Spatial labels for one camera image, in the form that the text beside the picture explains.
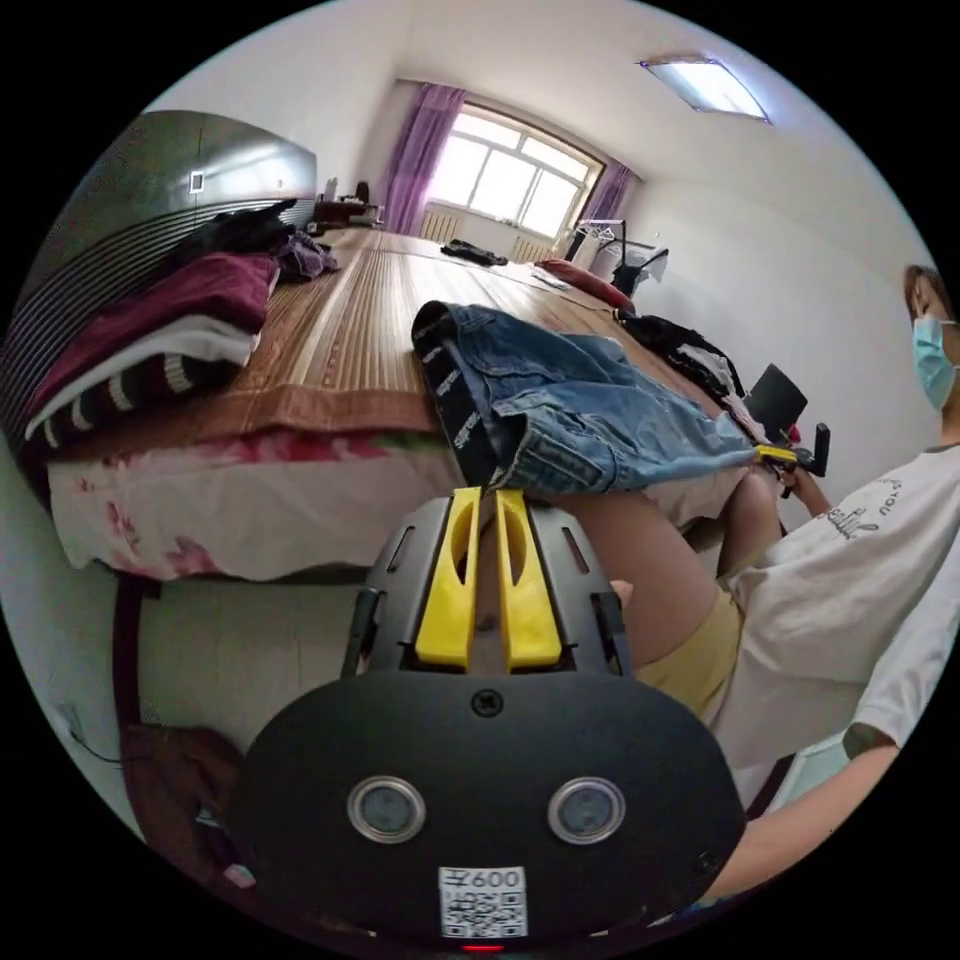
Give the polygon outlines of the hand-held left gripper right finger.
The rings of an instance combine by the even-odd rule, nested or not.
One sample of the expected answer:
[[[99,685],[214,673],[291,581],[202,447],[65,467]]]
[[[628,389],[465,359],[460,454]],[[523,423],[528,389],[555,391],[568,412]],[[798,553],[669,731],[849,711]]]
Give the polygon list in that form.
[[[495,494],[500,632],[509,672],[555,667],[562,643],[530,509],[519,491]]]

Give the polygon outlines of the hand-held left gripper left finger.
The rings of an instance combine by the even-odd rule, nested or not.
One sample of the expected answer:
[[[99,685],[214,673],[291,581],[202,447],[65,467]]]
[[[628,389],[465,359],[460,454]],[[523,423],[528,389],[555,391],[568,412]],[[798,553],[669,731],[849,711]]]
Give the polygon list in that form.
[[[467,667],[475,630],[480,487],[453,492],[443,513],[414,644],[431,667]]]

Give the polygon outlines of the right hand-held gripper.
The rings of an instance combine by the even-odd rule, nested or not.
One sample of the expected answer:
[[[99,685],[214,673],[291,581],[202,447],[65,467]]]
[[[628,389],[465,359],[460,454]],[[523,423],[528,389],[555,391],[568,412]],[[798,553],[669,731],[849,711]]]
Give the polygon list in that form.
[[[789,469],[792,466],[802,467],[813,477],[809,468],[815,466],[814,455],[811,451],[805,448],[789,449],[766,444],[758,444],[755,446],[755,455],[760,460],[772,461],[772,468],[779,484],[781,472],[785,469]]]

